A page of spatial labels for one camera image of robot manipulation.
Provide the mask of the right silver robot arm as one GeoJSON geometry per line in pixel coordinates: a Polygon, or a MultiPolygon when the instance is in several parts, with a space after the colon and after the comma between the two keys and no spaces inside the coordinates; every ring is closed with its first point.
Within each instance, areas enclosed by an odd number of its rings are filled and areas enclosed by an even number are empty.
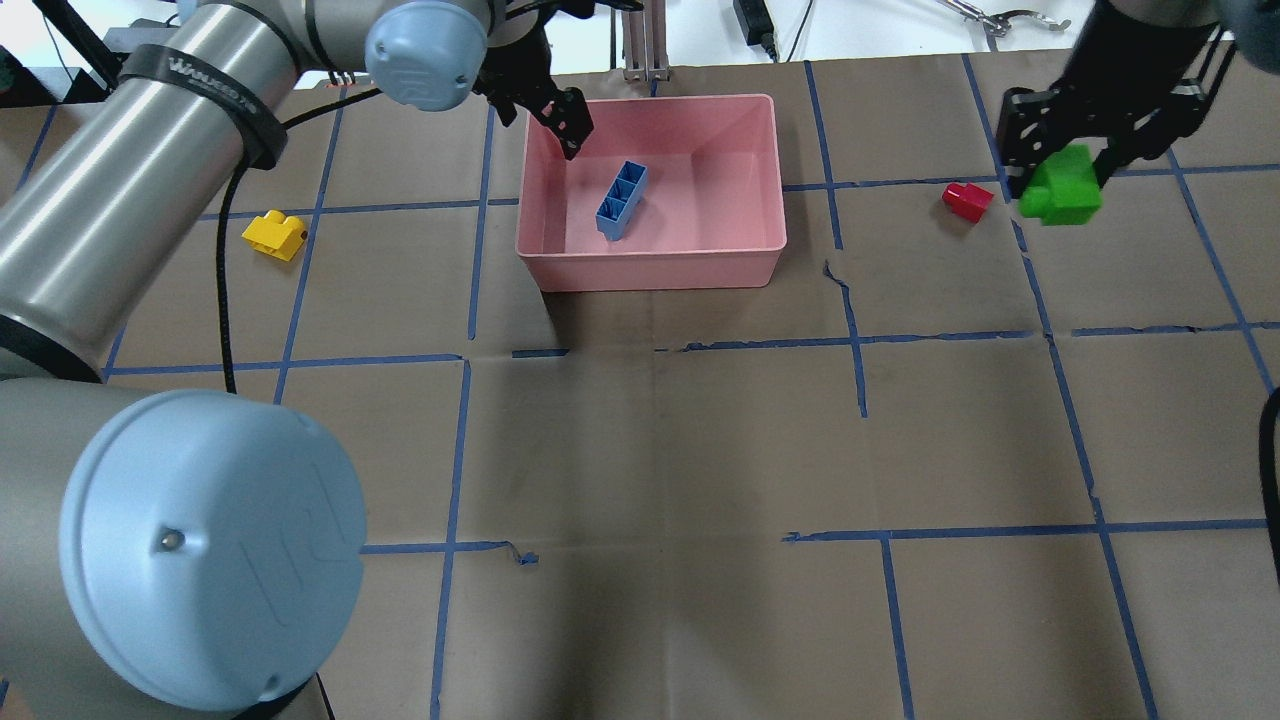
{"type": "Polygon", "coordinates": [[[1102,138],[1098,186],[1202,127],[1235,56],[1279,72],[1275,1],[1097,1],[1057,79],[1005,91],[995,135],[1010,195],[1051,156],[1102,138]]]}

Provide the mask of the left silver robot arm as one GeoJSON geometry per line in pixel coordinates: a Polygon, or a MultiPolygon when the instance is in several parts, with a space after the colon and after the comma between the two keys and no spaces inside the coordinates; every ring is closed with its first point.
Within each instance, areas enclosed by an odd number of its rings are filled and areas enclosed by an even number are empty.
{"type": "Polygon", "coordinates": [[[357,471],[282,401],[344,109],[526,108],[589,1],[183,1],[3,206],[3,682],[37,719],[301,719],[364,579],[357,471]]]}

